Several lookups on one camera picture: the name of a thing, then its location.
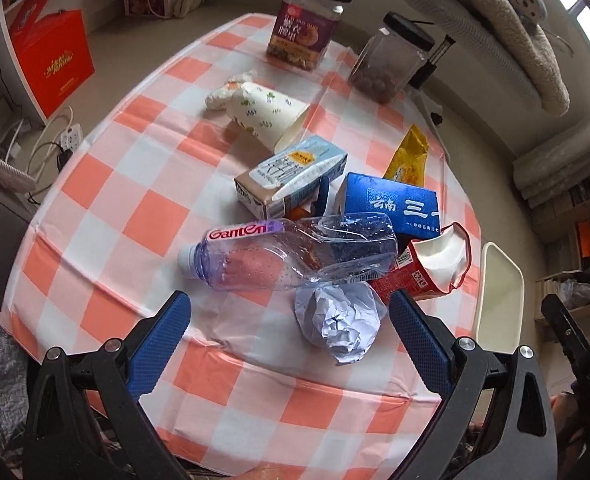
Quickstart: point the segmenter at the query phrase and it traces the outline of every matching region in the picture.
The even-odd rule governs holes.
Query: power strip
[[[79,124],[72,124],[69,129],[59,136],[59,144],[64,150],[75,152],[84,140],[82,127]]]

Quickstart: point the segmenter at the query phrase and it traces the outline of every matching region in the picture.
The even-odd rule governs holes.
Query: plastic bag
[[[235,91],[242,86],[242,83],[250,82],[257,77],[255,70],[249,70],[243,74],[233,75],[227,83],[206,96],[204,99],[206,108],[209,110],[223,110],[233,98]]]
[[[390,161],[384,178],[411,186],[424,187],[424,167],[428,155],[428,140],[413,124],[402,139]]]
[[[558,295],[569,310],[590,304],[590,283],[566,280],[560,283]]]

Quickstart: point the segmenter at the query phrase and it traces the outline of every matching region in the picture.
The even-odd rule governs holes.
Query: red gift box
[[[46,117],[94,73],[80,10],[37,20],[48,0],[26,0],[9,31],[22,72]]]

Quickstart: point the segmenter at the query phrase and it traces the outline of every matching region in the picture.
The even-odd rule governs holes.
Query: plastic water bottle
[[[363,282],[389,272],[397,239],[384,213],[260,220],[213,229],[180,249],[187,278],[215,290],[288,290]]]

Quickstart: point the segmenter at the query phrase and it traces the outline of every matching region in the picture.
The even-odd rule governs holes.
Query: plastic jar
[[[396,12],[384,17],[383,27],[369,40],[348,82],[374,101],[387,104],[426,61],[435,40]]]
[[[267,54],[304,70],[319,66],[352,0],[283,0]]]

